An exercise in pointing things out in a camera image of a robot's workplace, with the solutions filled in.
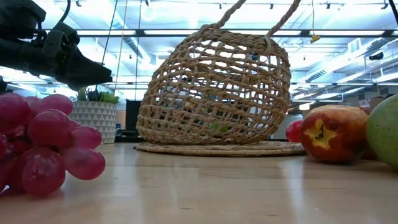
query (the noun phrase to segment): woven basket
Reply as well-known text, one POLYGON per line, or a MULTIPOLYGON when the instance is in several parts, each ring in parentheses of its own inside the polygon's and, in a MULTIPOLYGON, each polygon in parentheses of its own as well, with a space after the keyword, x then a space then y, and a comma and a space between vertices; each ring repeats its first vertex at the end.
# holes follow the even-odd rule
POLYGON ((137 120, 139 134, 162 144, 249 144, 277 131, 289 107, 287 52, 266 36, 220 30, 246 0, 216 24, 181 42, 157 69, 137 120))

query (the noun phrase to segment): grape bunch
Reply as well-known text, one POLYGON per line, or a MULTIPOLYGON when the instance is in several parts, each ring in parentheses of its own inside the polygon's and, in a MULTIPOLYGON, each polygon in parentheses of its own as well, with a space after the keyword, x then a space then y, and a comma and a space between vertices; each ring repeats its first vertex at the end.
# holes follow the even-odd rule
POLYGON ((72 101, 63 95, 42 100, 0 95, 0 192, 46 196, 65 181, 65 171, 81 180, 97 178, 105 158, 95 150, 101 133, 69 120, 72 101))

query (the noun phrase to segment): white geometric planter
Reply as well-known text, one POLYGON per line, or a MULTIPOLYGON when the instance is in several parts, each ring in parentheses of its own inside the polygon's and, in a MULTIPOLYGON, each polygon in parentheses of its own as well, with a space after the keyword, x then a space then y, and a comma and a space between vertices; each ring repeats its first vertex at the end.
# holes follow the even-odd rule
POLYGON ((102 134, 102 144, 114 143, 116 133, 116 105, 95 101, 75 101, 70 119, 83 126, 91 126, 102 134))

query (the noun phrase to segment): table surface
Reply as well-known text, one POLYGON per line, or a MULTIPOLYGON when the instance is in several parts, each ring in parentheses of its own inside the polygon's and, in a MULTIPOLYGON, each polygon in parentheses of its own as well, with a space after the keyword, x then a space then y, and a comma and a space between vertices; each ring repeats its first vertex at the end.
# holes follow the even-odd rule
POLYGON ((0 197, 0 223, 396 224, 398 173, 380 162, 298 157, 188 157, 98 148, 96 180, 67 175, 45 199, 0 197))

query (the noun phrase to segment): red grape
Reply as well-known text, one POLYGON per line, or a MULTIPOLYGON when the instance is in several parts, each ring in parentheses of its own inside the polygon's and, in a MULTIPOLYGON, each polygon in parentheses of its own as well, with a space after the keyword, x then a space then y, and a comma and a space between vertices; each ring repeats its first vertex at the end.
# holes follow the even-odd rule
POLYGON ((8 133, 25 124, 30 113, 27 100, 15 93, 0 95, 0 133, 8 133))
POLYGON ((29 124, 27 133, 38 146, 64 144, 68 140, 69 118, 59 110, 47 110, 38 114, 29 124))
POLYGON ((67 171, 80 180, 93 180, 105 170, 104 156, 94 149, 73 147, 62 152, 67 171))
POLYGON ((70 120, 69 121, 69 131, 73 131, 75 130, 75 128, 80 127, 81 125, 79 124, 79 122, 76 122, 74 120, 70 120))
POLYGON ((8 140, 3 134, 0 134, 0 159, 6 155, 7 149, 8 140))
POLYGON ((286 127, 286 137, 290 142, 301 142, 300 128, 304 120, 295 120, 286 127))
POLYGON ((60 155, 50 148, 33 149, 24 167, 22 184, 27 193, 46 196, 58 190, 65 181, 65 166, 60 155))
POLYGON ((12 145, 12 150, 17 154, 22 154, 29 149, 32 149, 32 143, 26 141, 25 139, 17 139, 10 143, 12 145))
POLYGON ((22 184, 22 175, 27 164, 34 154, 35 149, 31 149, 21 156, 19 156, 12 165, 12 169, 10 170, 7 178, 7 184, 10 186, 10 189, 20 192, 25 192, 25 188, 22 184))
POLYGON ((16 158, 11 153, 6 154, 2 159, 0 159, 0 192, 4 190, 7 185, 7 177, 15 159, 16 158))
POLYGON ((101 144, 102 136, 96 128, 80 126, 75 128, 71 134, 73 147, 95 149, 101 144))
POLYGON ((29 103, 30 107, 34 106, 37 102, 40 101, 40 98, 38 98, 36 96, 27 96, 27 97, 25 97, 25 99, 29 103))
POLYGON ((23 125, 20 125, 16 129, 13 129, 13 130, 9 131, 5 135, 8 138, 8 140, 11 141, 11 140, 13 140, 15 138, 23 136, 25 134, 24 131, 25 131, 25 127, 23 125))
POLYGON ((50 109, 62 111, 69 116, 73 110, 73 103, 67 96, 53 94, 46 96, 32 107, 32 111, 36 115, 50 109))

